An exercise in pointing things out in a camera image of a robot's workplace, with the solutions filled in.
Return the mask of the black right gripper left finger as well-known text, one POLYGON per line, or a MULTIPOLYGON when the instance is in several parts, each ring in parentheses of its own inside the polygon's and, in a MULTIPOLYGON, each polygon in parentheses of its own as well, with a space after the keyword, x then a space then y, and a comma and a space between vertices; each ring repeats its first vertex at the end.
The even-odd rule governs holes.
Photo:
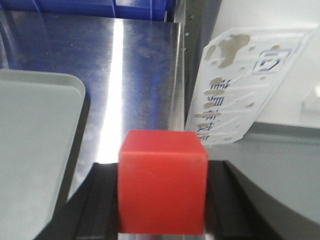
POLYGON ((118 164, 94 163, 67 203, 36 240, 116 240, 118 164))

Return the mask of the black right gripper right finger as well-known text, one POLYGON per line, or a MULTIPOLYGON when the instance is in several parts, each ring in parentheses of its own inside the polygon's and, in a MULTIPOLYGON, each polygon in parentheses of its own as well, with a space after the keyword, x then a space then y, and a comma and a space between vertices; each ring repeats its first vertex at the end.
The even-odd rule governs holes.
POLYGON ((276 200, 229 161, 210 160, 205 235, 213 240, 318 240, 320 225, 276 200))

